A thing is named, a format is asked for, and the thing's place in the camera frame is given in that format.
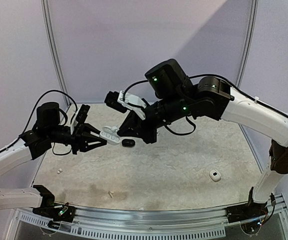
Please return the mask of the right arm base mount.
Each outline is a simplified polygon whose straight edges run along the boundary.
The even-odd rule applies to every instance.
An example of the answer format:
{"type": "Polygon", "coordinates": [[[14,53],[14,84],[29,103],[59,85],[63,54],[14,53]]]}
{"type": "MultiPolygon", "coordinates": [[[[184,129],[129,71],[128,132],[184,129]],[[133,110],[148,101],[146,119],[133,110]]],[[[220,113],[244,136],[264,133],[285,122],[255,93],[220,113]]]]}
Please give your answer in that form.
{"type": "Polygon", "coordinates": [[[247,203],[229,206],[225,211],[228,222],[235,223],[265,216],[268,209],[267,202],[257,203],[250,198],[247,203]]]}

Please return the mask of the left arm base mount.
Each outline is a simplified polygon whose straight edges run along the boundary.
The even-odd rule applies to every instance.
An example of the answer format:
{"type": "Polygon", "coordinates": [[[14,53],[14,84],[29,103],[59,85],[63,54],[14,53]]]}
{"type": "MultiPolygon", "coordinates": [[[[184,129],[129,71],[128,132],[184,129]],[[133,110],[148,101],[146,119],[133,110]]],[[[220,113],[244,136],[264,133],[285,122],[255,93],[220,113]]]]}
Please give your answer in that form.
{"type": "Polygon", "coordinates": [[[54,222],[73,222],[77,208],[68,202],[65,204],[53,204],[51,206],[34,208],[32,212],[36,215],[52,219],[54,222]]]}

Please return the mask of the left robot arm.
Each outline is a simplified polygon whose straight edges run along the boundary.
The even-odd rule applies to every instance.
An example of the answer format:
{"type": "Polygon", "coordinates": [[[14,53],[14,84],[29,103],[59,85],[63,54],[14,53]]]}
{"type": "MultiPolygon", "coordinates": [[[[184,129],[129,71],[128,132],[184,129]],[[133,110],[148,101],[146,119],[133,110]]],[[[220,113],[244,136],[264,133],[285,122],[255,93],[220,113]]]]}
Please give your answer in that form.
{"type": "MultiPolygon", "coordinates": [[[[0,176],[13,168],[33,161],[44,155],[52,144],[71,147],[71,152],[86,153],[107,144],[100,131],[85,122],[90,107],[81,105],[73,118],[71,126],[60,123],[59,104],[46,102],[36,110],[36,122],[31,130],[22,133],[18,141],[0,152],[0,176]]],[[[47,217],[58,213],[54,195],[42,185],[28,188],[0,188],[0,210],[16,208],[40,209],[47,217]]]]}

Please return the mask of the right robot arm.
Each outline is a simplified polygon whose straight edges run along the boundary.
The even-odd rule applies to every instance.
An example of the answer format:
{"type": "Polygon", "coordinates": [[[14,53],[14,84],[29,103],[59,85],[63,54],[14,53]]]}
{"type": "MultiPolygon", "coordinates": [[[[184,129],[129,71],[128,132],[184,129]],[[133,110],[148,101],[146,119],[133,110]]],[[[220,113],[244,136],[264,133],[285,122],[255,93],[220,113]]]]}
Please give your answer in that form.
{"type": "Polygon", "coordinates": [[[122,104],[131,107],[131,111],[119,128],[121,137],[132,136],[152,144],[157,140],[158,128],[191,116],[241,124],[271,138],[271,163],[250,190],[249,201],[242,208],[246,218],[253,218],[288,174],[288,114],[247,95],[216,74],[203,74],[193,84],[173,58],[148,70],[145,78],[158,101],[140,106],[127,101],[123,93],[122,104]]]}

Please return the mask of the black oval charging case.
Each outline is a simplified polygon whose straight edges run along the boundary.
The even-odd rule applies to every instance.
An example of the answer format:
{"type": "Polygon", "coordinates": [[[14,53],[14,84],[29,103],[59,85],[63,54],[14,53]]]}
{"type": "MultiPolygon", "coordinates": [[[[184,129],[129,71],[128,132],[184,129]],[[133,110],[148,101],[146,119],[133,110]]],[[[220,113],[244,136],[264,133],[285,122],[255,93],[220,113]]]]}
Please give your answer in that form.
{"type": "Polygon", "coordinates": [[[133,139],[123,139],[121,143],[122,146],[125,148],[131,148],[131,147],[133,148],[136,145],[136,142],[133,139]]]}

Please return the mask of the white oval charging case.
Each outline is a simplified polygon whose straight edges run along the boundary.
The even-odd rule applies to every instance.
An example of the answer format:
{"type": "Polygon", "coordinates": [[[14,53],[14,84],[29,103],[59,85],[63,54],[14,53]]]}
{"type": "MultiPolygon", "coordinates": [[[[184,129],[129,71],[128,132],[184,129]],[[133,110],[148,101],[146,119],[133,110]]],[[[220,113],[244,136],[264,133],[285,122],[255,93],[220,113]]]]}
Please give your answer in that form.
{"type": "Polygon", "coordinates": [[[99,137],[106,140],[110,145],[119,145],[121,143],[121,137],[117,134],[117,132],[112,133],[110,128],[111,126],[103,126],[99,137]]]}

